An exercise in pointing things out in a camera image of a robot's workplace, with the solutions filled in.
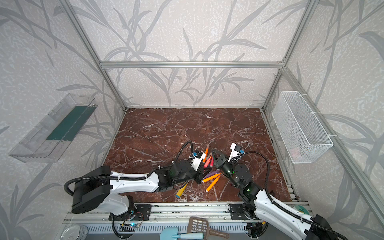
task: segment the brown litter scoop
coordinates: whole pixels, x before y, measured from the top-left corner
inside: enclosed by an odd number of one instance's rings
[[[209,227],[209,223],[206,219],[198,217],[190,217],[187,227],[187,233],[202,232],[204,234],[204,240],[208,239],[208,236],[219,236],[223,238],[229,238],[228,233],[218,232]]]

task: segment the white mesh basket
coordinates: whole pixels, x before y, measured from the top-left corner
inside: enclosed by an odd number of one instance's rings
[[[293,163],[314,162],[332,140],[297,91],[281,92],[272,116]]]

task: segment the brown marble tabletop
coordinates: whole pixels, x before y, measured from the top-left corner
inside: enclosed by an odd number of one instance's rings
[[[183,143],[191,140],[194,148],[210,148],[229,155],[234,142],[244,151],[258,151],[270,160],[268,190],[281,201],[291,201],[283,174],[277,162],[271,140],[258,108],[169,108],[129,109],[108,153],[105,165],[111,171],[147,173],[160,166],[170,165]],[[190,154],[189,145],[180,159]],[[253,174],[253,181],[264,187],[266,163],[254,154],[241,161]],[[135,202],[237,202],[238,189],[221,177],[209,193],[205,189],[211,181],[197,184],[190,181],[181,198],[177,190],[162,193],[132,192]]]

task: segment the wall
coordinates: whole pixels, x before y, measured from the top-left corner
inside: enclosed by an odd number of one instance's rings
[[[72,197],[62,185],[101,165],[123,116],[56,1],[0,1],[0,235],[53,239]],[[98,104],[57,163],[9,151],[68,93]]]
[[[103,61],[281,61],[307,1],[71,0],[71,3]],[[274,69],[109,70],[130,108],[262,106],[276,72]]]
[[[383,1],[321,2],[288,68],[384,196]],[[283,78],[267,116],[302,200],[349,239],[384,239],[378,223],[332,150],[312,164],[293,165],[270,115],[278,94],[291,91]]]

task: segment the orange marker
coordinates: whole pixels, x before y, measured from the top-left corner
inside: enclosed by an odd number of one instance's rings
[[[220,174],[221,174],[221,173],[218,173],[218,174],[215,174],[215,175],[213,175],[213,176],[211,176],[211,177],[208,177],[208,178],[206,178],[206,179],[203,179],[203,182],[208,182],[209,180],[212,180],[212,179],[214,179],[215,177],[218,177]]]
[[[206,161],[207,156],[208,156],[208,149],[209,149],[209,144],[207,144],[207,149],[205,150],[205,158],[203,160],[203,163]]]
[[[209,185],[209,187],[205,190],[206,192],[209,192],[209,190],[211,190],[211,188],[213,188],[213,186],[217,183],[218,179],[220,178],[221,176],[218,176],[212,183],[211,185]]]
[[[209,165],[209,163],[211,162],[211,160],[212,160],[212,156],[210,156],[210,157],[208,158],[208,160],[205,162],[204,167],[208,167],[208,165]]]

